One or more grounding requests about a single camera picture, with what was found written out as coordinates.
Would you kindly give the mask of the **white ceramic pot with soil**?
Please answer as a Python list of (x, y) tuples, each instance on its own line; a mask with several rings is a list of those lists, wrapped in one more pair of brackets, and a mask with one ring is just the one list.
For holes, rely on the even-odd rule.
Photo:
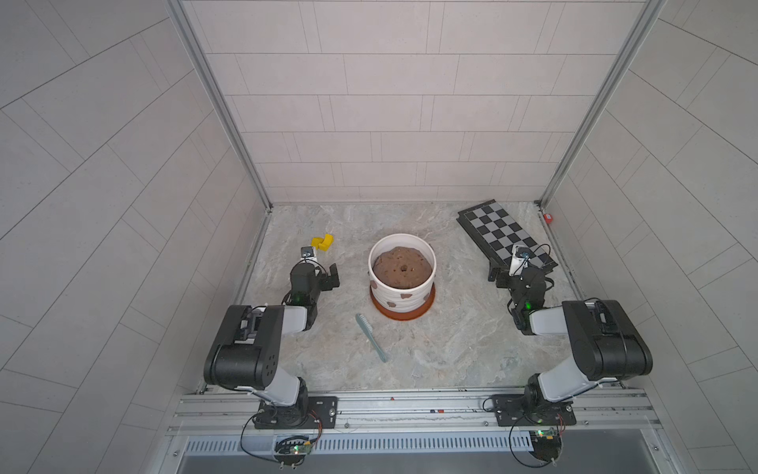
[(384, 306), (417, 307), (435, 285), (434, 250), (422, 238), (396, 233), (380, 239), (368, 256), (369, 288)]

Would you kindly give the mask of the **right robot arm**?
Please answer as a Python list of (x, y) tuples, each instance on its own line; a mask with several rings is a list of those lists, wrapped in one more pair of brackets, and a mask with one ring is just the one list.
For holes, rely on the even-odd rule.
[(482, 408), (507, 422), (576, 422), (572, 399), (606, 382), (648, 375), (653, 355), (643, 337), (616, 300), (565, 300), (546, 307), (553, 281), (542, 269), (524, 266), (514, 272), (491, 271), (490, 280), (510, 294), (507, 304), (516, 328), (525, 336), (562, 336), (572, 354), (553, 369), (529, 377), (521, 396), (499, 394)]

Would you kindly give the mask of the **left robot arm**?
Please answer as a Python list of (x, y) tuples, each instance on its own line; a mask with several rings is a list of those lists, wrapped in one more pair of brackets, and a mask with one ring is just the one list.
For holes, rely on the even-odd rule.
[(211, 344), (203, 379), (233, 392), (251, 393), (274, 409), (270, 423), (282, 427), (285, 416), (309, 418), (306, 382), (280, 367), (281, 340), (310, 330), (322, 292), (341, 284), (338, 266), (305, 259), (290, 271), (290, 291), (278, 305), (231, 305)]

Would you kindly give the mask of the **yellow plastic block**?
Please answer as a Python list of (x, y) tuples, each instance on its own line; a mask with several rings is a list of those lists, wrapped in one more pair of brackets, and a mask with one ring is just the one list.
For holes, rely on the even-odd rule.
[(333, 235), (326, 233), (324, 237), (314, 237), (311, 241), (311, 246), (316, 250), (327, 252), (333, 243)]

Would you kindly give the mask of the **black white checkerboard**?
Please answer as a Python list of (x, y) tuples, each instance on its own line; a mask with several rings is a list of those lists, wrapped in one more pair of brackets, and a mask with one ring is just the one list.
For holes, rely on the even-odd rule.
[(495, 282), (500, 273), (509, 272), (514, 246), (531, 250), (534, 258), (530, 264), (546, 274), (558, 266), (552, 257), (552, 248), (538, 244), (494, 199), (459, 211), (457, 222), (487, 258), (489, 282)]

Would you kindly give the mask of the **left controller board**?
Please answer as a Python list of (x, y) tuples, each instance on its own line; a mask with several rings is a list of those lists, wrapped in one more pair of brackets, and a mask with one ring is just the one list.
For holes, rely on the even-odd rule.
[(298, 464), (312, 452), (315, 444), (315, 438), (308, 438), (307, 436), (284, 438), (274, 445), (274, 458), (286, 465)]

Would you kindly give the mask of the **controller board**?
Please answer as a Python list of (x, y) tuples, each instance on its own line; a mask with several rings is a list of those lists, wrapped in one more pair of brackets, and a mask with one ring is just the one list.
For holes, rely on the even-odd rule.
[(530, 432), (532, 456), (541, 464), (556, 462), (563, 451), (563, 438), (557, 429)]
[(315, 438), (308, 438), (307, 436), (284, 438), (274, 445), (274, 458), (286, 465), (298, 464), (312, 452), (315, 444)]

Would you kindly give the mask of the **right controller board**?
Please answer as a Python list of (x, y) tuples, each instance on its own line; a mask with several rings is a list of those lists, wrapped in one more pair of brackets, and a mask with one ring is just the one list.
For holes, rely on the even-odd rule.
[(563, 451), (563, 438), (557, 429), (530, 432), (532, 456), (541, 464), (556, 462)]

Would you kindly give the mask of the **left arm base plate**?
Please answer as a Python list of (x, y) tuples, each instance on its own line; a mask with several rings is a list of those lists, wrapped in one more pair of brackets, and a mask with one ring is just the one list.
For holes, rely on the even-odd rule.
[(315, 430), (333, 429), (336, 425), (339, 398), (333, 396), (308, 397), (293, 406), (260, 404), (253, 417), (256, 430)]

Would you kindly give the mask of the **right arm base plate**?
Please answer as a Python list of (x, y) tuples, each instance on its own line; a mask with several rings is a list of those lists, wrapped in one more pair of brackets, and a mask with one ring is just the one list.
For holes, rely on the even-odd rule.
[(576, 425), (576, 415), (570, 402), (533, 402), (525, 395), (497, 394), (488, 397), (482, 408), (495, 415), (502, 427), (543, 426), (568, 427)]

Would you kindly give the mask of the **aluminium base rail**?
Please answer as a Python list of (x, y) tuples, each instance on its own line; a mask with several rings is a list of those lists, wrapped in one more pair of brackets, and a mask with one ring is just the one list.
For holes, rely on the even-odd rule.
[(411, 453), (524, 453), (535, 461), (530, 432), (557, 429), (563, 450), (580, 435), (598, 432), (614, 448), (642, 448), (661, 459), (667, 438), (645, 391), (598, 388), (572, 399), (576, 425), (502, 428), (483, 402), (513, 388), (316, 393), (339, 398), (333, 429), (256, 430), (253, 417), (262, 403), (253, 396), (207, 392), (187, 395), (177, 407), (161, 442), (164, 466), (189, 456), (240, 455), (274, 458), (274, 445), (290, 436), (315, 438), (309, 455)]

